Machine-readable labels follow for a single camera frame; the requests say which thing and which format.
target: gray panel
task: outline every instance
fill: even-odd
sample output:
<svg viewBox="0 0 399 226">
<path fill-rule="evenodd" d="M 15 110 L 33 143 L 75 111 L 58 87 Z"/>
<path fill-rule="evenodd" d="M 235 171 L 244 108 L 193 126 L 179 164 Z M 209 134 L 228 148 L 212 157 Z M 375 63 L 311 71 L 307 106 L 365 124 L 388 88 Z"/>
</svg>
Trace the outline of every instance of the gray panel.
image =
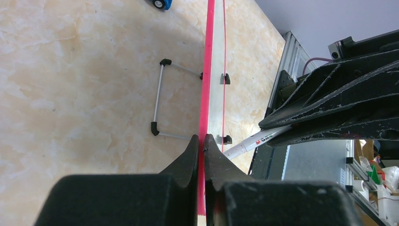
<svg viewBox="0 0 399 226">
<path fill-rule="evenodd" d="M 291 145 L 284 180 L 324 180 L 340 183 L 346 169 L 347 140 L 321 140 Z"/>
</svg>

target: wheel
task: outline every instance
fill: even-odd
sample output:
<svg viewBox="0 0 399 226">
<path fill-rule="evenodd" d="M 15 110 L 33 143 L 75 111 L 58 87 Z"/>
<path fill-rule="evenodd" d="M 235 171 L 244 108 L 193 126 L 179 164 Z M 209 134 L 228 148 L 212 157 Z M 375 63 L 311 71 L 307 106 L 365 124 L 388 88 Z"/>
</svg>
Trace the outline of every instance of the wheel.
<svg viewBox="0 0 399 226">
<path fill-rule="evenodd" d="M 158 9 L 163 9 L 165 7 L 164 0 L 152 0 L 152 4 Z"/>
</svg>

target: black rubber cap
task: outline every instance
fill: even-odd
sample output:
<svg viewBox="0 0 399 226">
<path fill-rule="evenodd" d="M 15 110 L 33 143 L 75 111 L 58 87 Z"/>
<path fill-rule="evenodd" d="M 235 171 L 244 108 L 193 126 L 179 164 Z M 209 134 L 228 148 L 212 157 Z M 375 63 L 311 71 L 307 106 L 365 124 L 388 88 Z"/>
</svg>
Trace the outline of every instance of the black rubber cap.
<svg viewBox="0 0 399 226">
<path fill-rule="evenodd" d="M 163 65 L 163 66 L 165 66 L 165 65 L 171 65 L 172 64 L 172 60 L 169 60 L 169 59 L 163 59 L 163 60 L 161 60 L 161 62 L 160 62 L 160 65 Z"/>
<path fill-rule="evenodd" d="M 151 133 L 156 136 L 158 135 L 160 132 L 157 130 L 157 122 L 156 121 L 152 121 L 151 122 Z"/>
</svg>

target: white marker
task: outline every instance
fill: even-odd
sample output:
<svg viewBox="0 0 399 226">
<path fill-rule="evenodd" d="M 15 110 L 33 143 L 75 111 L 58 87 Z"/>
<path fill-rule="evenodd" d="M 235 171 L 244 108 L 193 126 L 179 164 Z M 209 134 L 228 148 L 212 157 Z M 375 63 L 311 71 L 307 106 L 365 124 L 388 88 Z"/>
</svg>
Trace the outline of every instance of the white marker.
<svg viewBox="0 0 399 226">
<path fill-rule="evenodd" d="M 249 152 L 252 149 L 268 142 L 269 140 L 273 139 L 277 135 L 284 133 L 291 129 L 291 126 L 283 126 L 274 129 L 265 129 L 254 135 L 248 137 L 247 139 L 243 140 L 238 145 L 230 148 L 229 150 L 225 151 L 223 154 L 230 160 L 233 158 L 245 153 Z"/>
</svg>

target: blue toy car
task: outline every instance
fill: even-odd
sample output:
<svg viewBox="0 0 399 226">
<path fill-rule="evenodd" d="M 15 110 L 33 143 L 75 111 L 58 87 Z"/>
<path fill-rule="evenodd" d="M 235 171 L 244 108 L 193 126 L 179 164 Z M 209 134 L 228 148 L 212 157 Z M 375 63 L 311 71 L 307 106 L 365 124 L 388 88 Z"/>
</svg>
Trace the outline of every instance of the blue toy car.
<svg viewBox="0 0 399 226">
<path fill-rule="evenodd" d="M 172 0 L 151 0 L 158 9 L 168 10 L 172 6 Z"/>
</svg>

